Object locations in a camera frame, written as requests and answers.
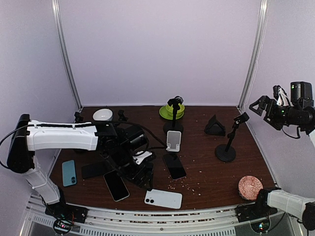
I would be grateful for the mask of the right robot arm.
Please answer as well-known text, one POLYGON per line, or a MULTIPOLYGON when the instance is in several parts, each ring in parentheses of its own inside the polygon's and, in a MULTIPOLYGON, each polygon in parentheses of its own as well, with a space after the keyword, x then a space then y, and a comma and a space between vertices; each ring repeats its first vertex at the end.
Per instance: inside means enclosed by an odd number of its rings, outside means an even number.
MULTIPOLYGON (((275 85, 272 98, 263 95, 251 103, 249 109, 278 131, 283 131, 285 126, 295 126, 295 139, 299 139, 304 132, 311 141, 315 140, 315 106, 312 84, 309 82, 292 82, 290 96, 281 86, 275 85)), ((260 190, 252 206, 253 214, 262 217, 272 208, 296 218, 308 232, 315 229, 314 198, 295 195, 276 187, 260 190)))

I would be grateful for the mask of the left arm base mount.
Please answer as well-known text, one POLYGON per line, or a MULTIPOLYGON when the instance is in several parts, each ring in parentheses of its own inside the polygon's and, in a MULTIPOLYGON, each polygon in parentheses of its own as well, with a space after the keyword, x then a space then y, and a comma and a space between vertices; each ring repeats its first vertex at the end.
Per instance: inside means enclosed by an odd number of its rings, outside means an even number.
POLYGON ((85 223, 88 209, 80 206, 66 205, 64 208, 59 206, 46 206, 45 214, 53 216, 53 230, 58 235, 68 234, 75 223, 85 223))

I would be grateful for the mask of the pink phone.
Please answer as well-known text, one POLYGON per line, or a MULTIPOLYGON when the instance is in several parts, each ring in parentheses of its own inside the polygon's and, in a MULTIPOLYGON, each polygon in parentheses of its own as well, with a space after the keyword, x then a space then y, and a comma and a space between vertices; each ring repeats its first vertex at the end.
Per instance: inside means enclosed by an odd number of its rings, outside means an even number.
POLYGON ((173 180, 181 179, 187 176, 187 173, 175 153, 167 153, 163 156, 164 163, 173 180))

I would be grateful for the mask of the teal phone front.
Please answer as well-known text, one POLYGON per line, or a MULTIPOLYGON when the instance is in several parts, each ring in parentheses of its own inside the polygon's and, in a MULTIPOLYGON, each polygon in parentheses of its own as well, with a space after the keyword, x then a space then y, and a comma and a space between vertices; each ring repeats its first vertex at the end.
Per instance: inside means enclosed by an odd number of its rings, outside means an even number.
POLYGON ((69 160, 62 163, 63 187, 69 187, 77 183, 75 161, 69 160))

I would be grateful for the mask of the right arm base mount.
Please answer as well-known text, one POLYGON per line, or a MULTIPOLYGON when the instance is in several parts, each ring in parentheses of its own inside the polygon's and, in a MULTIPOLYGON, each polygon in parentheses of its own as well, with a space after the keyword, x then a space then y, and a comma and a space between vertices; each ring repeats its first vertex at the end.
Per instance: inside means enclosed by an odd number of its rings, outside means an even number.
POLYGON ((273 207, 259 209, 256 204, 251 204, 238 205, 235 212, 239 223, 248 222, 255 233, 266 234, 271 229, 270 216, 278 210, 273 207))

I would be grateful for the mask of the black phone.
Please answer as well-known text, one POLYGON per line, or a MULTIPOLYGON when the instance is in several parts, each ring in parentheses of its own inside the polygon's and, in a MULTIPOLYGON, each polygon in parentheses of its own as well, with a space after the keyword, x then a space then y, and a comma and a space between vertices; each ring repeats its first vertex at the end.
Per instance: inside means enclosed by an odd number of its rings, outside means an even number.
POLYGON ((180 209, 182 199, 183 195, 181 193, 152 189, 146 192, 144 203, 158 207, 180 209))
POLYGON ((101 161, 83 166, 81 168, 81 174, 83 179, 88 179, 102 176, 111 170, 112 168, 105 161, 101 161))

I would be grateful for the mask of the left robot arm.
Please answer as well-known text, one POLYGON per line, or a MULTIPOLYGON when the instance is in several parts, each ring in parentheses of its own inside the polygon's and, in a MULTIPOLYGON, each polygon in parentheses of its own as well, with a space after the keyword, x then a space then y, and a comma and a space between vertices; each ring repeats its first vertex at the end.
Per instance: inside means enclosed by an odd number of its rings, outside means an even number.
POLYGON ((153 170, 149 162, 154 154, 141 163, 135 158, 149 151, 149 133, 160 144, 148 128, 128 121, 94 121, 85 123, 49 123, 30 119, 28 114, 20 116, 15 130, 5 137, 11 138, 4 168, 25 176, 32 188, 42 197, 46 208, 59 218, 71 213, 63 191, 41 171, 35 152, 42 149, 81 149, 98 151, 106 159, 109 168, 134 185, 151 191, 153 170))

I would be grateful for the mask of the white phone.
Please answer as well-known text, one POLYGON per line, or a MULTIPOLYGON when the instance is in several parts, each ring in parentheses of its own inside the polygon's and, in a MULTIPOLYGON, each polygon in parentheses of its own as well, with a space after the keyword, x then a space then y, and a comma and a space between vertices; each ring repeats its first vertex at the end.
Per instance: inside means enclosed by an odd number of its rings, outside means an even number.
POLYGON ((129 191, 123 179, 116 171, 111 171, 103 175, 108 190, 115 202, 121 201, 129 197, 129 191))

